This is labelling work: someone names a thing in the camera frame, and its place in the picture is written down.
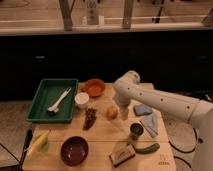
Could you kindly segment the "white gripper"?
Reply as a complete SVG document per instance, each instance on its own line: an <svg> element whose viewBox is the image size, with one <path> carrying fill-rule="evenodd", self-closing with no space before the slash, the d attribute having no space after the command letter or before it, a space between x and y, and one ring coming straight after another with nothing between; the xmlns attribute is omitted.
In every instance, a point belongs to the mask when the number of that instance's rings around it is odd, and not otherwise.
<svg viewBox="0 0 213 171"><path fill-rule="evenodd" d="M116 95L114 100L115 100L115 103L117 104L117 106L119 107L121 118L123 120L127 120L128 119L128 113L129 113L128 106L130 104L130 100L128 98L124 97L124 96L121 96L121 95Z"/></svg>

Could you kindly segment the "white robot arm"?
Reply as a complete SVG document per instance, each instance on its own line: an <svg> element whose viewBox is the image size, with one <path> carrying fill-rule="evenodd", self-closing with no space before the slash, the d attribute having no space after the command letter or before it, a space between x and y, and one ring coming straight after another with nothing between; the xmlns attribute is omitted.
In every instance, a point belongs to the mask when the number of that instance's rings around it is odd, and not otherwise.
<svg viewBox="0 0 213 171"><path fill-rule="evenodd" d="M128 106L139 101L164 114L176 116L198 130L198 140L192 162L193 171L213 171L213 103L199 98L147 89L140 75L130 70L113 83L115 103Z"/></svg>

